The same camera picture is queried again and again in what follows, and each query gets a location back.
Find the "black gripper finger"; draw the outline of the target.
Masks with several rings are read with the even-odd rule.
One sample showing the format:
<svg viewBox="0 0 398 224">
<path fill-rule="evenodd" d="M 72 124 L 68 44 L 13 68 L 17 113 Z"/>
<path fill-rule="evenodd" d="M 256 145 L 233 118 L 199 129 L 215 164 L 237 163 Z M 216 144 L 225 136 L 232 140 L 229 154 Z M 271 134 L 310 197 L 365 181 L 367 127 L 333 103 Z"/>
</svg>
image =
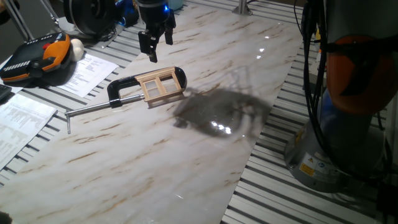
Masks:
<svg viewBox="0 0 398 224">
<path fill-rule="evenodd" d="M 161 35 L 162 29 L 160 27 L 147 27 L 145 31 L 138 33 L 141 52 L 146 54 L 149 60 L 154 63 L 157 63 L 156 48 Z"/>
<path fill-rule="evenodd" d="M 167 45 L 173 45 L 173 32 L 176 28 L 176 22 L 174 17 L 169 17 L 165 23 L 165 43 Z"/>
</svg>

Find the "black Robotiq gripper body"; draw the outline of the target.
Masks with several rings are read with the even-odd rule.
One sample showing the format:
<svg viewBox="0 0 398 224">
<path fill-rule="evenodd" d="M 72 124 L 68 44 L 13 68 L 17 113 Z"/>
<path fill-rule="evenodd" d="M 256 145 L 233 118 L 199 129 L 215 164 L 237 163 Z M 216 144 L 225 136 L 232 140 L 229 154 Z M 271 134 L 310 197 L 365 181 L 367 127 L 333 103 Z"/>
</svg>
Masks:
<svg viewBox="0 0 398 224">
<path fill-rule="evenodd" d="M 169 8 L 168 0 L 137 0 L 136 2 L 147 30 L 154 32 L 157 29 L 174 28 L 174 11 Z"/>
</svg>

